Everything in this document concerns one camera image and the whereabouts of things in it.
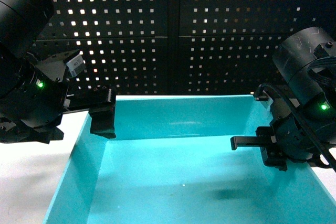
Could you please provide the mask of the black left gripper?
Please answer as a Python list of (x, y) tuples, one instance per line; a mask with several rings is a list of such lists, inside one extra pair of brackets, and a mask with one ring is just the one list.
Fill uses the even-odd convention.
[(62, 113), (88, 111), (90, 133), (107, 139), (116, 138), (114, 107), (116, 89), (100, 86), (82, 94), (67, 96), (68, 88), (61, 83), (45, 82), (24, 89), (14, 89), (1, 98), (1, 143), (59, 141), (64, 133), (57, 126)]

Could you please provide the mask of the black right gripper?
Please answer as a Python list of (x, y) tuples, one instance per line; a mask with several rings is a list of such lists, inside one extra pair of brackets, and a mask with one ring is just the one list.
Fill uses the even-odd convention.
[(292, 115), (272, 120), (269, 126), (257, 127), (256, 136), (233, 136), (230, 144), (233, 151), (238, 147), (260, 147), (263, 164), (283, 172), (288, 169), (286, 160), (330, 167), (321, 160), (321, 153)]

